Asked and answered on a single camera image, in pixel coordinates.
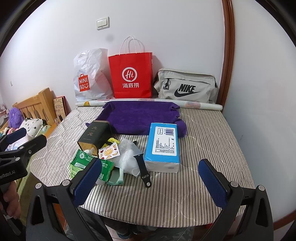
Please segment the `person's left hand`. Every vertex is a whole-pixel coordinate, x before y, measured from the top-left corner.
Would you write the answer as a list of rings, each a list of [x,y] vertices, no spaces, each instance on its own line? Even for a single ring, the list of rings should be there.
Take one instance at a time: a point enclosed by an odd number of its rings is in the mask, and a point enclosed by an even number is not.
[[[8,216],[19,219],[21,216],[21,205],[19,202],[19,194],[17,192],[16,181],[12,181],[7,191],[2,195],[3,200],[8,204],[5,208]]]

